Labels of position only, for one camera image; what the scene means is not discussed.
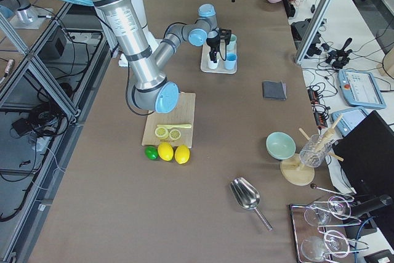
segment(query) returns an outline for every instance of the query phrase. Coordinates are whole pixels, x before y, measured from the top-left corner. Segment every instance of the cutting board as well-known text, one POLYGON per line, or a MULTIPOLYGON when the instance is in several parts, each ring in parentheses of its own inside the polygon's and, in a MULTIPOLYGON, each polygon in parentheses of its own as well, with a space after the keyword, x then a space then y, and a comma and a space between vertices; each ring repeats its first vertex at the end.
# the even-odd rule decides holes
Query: cutting board
POLYGON ((145 130, 142 137, 142 145, 153 145, 157 146, 161 142, 168 142, 173 147, 178 147, 179 145, 186 145, 191 148, 191 143, 193 141, 193 129, 195 120, 195 103, 196 94, 181 92, 179 94, 178 104, 174 110, 170 113, 157 113, 154 112, 147 116, 147 122, 145 123, 145 130), (158 124, 182 124, 190 123, 190 129, 177 128, 181 137, 178 140, 171 140, 169 137, 164 140, 159 140, 155 136, 155 129, 158 124))

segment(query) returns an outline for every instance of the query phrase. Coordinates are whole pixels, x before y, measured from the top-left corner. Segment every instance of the black monitor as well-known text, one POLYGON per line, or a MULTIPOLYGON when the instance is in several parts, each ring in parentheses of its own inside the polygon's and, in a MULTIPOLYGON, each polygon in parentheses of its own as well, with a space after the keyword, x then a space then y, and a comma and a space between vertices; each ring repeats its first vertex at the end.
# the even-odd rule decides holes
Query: black monitor
MULTIPOLYGON (((389 195, 394 198, 394 131, 372 111, 337 145, 336 155, 358 196, 373 198, 389 195)), ((394 248, 394 206, 370 212, 386 240, 394 248)))

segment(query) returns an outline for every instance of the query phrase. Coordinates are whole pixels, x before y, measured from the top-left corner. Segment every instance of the white tray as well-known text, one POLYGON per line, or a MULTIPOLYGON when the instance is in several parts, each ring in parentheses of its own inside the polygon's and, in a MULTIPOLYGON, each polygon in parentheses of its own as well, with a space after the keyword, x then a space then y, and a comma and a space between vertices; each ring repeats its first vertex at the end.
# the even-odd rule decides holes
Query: white tray
MULTIPOLYGON (((209 46, 207 46, 207 44, 203 45, 203 52, 201 53, 201 64, 200 64, 200 69, 202 72, 206 72, 206 73, 220 73, 220 74, 234 74, 236 73, 236 69, 237 69, 237 63, 238 63, 238 57, 237 57, 237 62, 235 63, 234 69, 232 70, 227 70, 226 68, 224 68, 224 61, 220 58, 220 54, 217 53, 217 68, 216 69, 210 69, 208 67, 208 54, 209 51, 211 50, 211 48, 209 46)), ((224 42, 220 43, 220 52, 222 53, 222 55, 225 55, 225 44, 224 42)), ((235 44, 235 48, 232 51, 227 51, 227 53, 234 53, 236 54, 236 44, 235 44)))

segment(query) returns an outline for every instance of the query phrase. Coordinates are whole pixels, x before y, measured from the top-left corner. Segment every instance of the brown table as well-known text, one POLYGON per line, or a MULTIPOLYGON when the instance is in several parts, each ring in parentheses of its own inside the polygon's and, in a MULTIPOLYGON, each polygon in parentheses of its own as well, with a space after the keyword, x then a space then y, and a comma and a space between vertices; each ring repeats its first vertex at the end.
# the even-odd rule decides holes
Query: brown table
MULTIPOLYGON (((29 262, 294 262, 288 204, 320 196, 281 175, 266 151, 269 133, 316 132, 281 3, 265 0, 144 0, 150 30, 192 23, 212 3, 219 25, 238 37, 238 71, 203 73, 201 48, 184 44, 166 67, 184 92, 196 93, 191 160, 150 161, 145 118, 124 102, 126 69, 110 65, 29 262), (263 80, 284 81, 287 100, 262 98, 263 80), (262 196, 274 230, 241 209, 229 183, 243 176, 262 196)), ((316 170, 330 187, 326 166, 316 170)))

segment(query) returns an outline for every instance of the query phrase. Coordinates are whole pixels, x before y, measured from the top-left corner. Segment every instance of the ice scoop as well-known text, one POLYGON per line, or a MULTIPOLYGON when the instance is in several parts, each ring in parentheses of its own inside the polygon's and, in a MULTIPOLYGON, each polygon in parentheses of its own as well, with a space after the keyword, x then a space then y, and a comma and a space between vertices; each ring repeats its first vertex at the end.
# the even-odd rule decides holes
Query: ice scoop
POLYGON ((257 189, 243 177, 236 178, 232 181, 230 188, 239 205, 244 209, 253 209, 266 228, 271 231, 273 229, 272 226, 257 207, 260 202, 260 194, 257 189))

